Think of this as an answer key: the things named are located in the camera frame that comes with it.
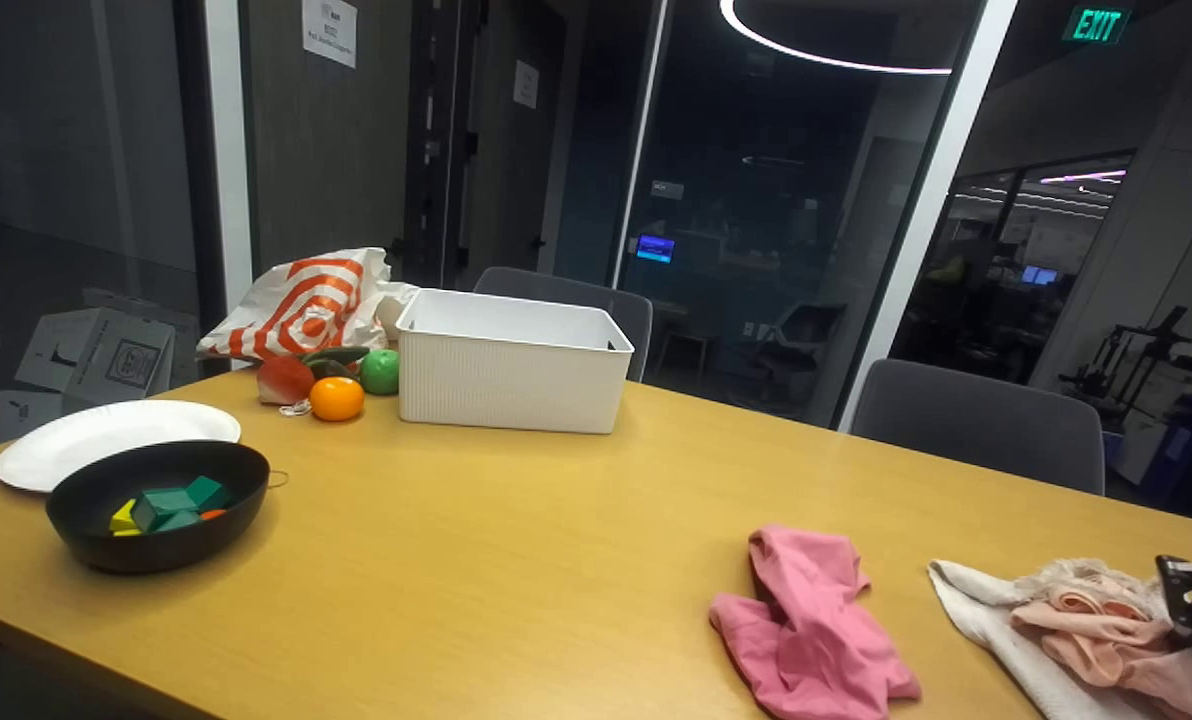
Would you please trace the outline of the green toy blocks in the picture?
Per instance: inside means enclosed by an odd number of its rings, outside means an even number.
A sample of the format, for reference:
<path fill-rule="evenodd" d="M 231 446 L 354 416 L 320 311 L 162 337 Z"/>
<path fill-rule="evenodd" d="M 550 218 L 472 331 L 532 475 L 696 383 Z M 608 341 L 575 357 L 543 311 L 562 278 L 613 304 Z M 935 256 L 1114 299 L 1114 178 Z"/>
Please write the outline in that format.
<path fill-rule="evenodd" d="M 194 530 L 226 512 L 231 494 L 213 475 L 192 475 L 188 486 L 142 489 L 117 506 L 108 533 L 128 538 L 162 538 Z"/>

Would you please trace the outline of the red white striped bag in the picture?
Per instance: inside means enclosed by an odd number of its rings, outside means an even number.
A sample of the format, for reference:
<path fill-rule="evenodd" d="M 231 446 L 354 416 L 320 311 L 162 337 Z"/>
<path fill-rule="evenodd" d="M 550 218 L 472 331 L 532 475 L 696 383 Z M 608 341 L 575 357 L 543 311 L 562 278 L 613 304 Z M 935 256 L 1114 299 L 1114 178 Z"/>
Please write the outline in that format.
<path fill-rule="evenodd" d="M 407 299 L 385 250 L 332 250 L 270 265 L 194 350 L 226 361 L 378 350 L 387 299 Z"/>

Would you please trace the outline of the black bowl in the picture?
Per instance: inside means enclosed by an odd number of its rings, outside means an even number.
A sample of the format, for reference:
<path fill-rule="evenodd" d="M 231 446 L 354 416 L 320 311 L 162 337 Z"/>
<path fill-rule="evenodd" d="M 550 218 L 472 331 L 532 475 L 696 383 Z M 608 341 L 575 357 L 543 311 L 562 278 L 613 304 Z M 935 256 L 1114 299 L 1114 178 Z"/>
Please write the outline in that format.
<path fill-rule="evenodd" d="M 269 494 L 269 461 L 231 442 L 170 442 L 85 464 L 46 494 L 63 548 L 96 572 L 192 570 L 235 544 Z"/>

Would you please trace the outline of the light peach shirt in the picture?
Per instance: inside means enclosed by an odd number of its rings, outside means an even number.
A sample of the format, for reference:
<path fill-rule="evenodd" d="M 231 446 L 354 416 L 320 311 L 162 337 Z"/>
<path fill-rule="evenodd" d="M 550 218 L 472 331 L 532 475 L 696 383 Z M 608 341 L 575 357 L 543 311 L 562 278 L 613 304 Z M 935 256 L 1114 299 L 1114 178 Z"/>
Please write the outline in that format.
<path fill-rule="evenodd" d="M 1103 565 L 1051 565 L 1013 608 L 1013 628 L 1085 688 L 1129 692 L 1167 720 L 1192 720 L 1192 645 L 1173 645 L 1143 582 Z"/>

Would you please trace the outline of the grey office chair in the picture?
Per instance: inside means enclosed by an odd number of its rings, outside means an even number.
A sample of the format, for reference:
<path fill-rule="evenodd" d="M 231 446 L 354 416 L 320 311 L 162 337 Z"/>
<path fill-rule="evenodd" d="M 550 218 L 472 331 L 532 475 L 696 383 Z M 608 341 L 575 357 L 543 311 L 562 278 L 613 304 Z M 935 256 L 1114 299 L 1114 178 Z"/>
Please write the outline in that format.
<path fill-rule="evenodd" d="M 1033 383 L 920 361 L 877 361 L 865 378 L 849 433 L 1080 494 L 1103 494 L 1098 413 Z"/>

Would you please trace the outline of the dark pink shirt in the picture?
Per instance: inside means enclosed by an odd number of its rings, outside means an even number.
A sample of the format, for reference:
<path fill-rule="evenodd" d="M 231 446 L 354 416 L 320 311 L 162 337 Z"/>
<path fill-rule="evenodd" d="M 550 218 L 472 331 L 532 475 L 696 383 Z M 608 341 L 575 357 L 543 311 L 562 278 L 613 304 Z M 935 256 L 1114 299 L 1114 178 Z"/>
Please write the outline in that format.
<path fill-rule="evenodd" d="M 715 595 L 707 625 L 773 720 L 887 720 L 916 671 L 861 603 L 868 578 L 843 538 L 768 525 L 747 538 L 752 595 Z"/>

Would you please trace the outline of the white plastic bin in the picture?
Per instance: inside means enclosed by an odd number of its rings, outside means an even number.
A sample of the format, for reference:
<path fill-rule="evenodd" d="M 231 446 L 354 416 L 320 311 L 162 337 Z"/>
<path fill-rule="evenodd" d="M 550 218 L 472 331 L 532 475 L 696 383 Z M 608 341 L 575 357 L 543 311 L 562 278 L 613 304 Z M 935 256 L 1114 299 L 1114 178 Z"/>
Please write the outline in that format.
<path fill-rule="evenodd" d="M 604 308 L 419 287 L 397 322 L 400 416 L 613 433 L 635 345 Z"/>

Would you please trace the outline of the white terry towel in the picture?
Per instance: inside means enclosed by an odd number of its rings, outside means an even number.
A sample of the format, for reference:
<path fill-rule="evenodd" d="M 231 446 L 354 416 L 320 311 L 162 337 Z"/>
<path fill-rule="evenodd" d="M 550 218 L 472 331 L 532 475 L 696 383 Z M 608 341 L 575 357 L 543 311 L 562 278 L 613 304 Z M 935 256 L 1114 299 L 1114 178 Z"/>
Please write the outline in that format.
<path fill-rule="evenodd" d="M 1047 659 L 1037 641 L 1013 628 L 1013 608 L 1037 592 L 1040 572 L 1004 582 L 954 559 L 935 559 L 926 582 L 953 628 L 988 650 L 1045 720 L 1167 720 L 1129 692 L 1085 688 Z"/>

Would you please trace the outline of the orange fruit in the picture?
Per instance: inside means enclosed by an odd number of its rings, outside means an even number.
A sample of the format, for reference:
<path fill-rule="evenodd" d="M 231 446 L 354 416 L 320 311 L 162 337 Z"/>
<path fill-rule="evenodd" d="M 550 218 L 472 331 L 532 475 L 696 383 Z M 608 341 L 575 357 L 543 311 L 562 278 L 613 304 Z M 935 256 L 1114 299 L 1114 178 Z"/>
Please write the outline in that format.
<path fill-rule="evenodd" d="M 346 425 L 364 416 L 364 387 L 352 378 L 320 378 L 308 391 L 308 410 L 322 425 Z"/>

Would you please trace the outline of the green exit sign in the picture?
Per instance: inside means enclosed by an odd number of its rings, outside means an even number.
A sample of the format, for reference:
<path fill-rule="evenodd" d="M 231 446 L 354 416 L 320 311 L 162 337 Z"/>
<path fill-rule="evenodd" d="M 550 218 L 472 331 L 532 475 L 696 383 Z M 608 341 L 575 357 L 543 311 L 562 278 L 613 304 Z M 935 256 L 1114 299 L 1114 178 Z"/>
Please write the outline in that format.
<path fill-rule="evenodd" d="M 1063 29 L 1067 43 L 1098 48 L 1114 43 L 1129 29 L 1129 14 L 1110 6 L 1080 6 Z"/>

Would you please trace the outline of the green ball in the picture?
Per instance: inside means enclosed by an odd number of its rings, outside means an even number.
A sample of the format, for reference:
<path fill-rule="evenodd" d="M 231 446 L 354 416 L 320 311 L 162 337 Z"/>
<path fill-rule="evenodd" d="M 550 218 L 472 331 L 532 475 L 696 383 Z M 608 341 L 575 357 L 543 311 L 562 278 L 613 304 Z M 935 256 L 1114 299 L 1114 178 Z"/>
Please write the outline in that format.
<path fill-rule="evenodd" d="M 391 350 L 368 350 L 360 357 L 360 383 L 370 396 L 397 396 L 400 391 L 400 357 Z"/>

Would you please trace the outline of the red apple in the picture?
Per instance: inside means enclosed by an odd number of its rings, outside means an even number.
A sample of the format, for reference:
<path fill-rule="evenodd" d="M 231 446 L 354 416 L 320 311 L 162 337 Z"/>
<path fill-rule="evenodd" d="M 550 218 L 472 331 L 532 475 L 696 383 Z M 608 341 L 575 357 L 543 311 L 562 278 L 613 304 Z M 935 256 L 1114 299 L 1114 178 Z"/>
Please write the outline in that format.
<path fill-rule="evenodd" d="M 270 357 L 254 368 L 254 391 L 270 410 L 299 405 L 311 391 L 317 378 L 299 357 Z"/>

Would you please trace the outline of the white plate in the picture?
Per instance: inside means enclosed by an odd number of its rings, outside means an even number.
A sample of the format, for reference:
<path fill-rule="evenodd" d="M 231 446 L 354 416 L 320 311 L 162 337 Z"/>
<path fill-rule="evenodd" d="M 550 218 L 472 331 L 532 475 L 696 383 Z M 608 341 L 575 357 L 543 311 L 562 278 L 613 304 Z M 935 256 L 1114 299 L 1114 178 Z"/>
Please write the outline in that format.
<path fill-rule="evenodd" d="M 0 486 L 46 496 L 70 474 L 170 442 L 239 442 L 239 420 L 194 402 L 117 402 L 30 428 L 0 451 Z"/>

